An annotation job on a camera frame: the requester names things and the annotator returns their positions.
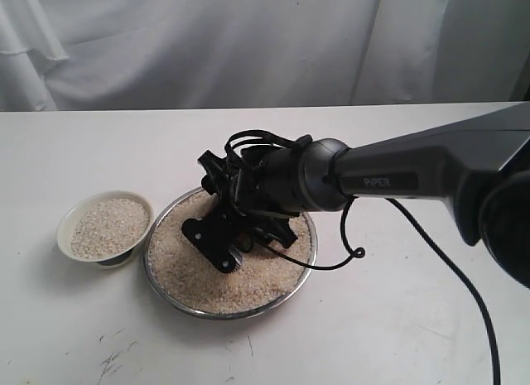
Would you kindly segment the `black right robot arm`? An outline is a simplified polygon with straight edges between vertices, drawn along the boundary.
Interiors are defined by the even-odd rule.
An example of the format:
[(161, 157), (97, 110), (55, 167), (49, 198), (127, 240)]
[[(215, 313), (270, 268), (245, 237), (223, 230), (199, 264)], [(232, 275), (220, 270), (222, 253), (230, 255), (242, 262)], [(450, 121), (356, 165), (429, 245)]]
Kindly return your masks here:
[(527, 103), (361, 147), (246, 130), (224, 151), (200, 157), (202, 185), (242, 214), (338, 211), (362, 196), (440, 200), (466, 244), (483, 243), (529, 283)]

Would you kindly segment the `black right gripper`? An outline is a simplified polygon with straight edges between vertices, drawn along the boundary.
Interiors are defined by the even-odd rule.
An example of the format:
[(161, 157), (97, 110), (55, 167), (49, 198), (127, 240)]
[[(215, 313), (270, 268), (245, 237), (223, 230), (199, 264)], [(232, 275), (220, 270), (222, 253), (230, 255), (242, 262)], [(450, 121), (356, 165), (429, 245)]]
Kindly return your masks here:
[(229, 222), (228, 242), (224, 246), (227, 253), (249, 253), (255, 243), (267, 246), (272, 241), (288, 249), (298, 239), (289, 219), (243, 214), (226, 202), (223, 211)]

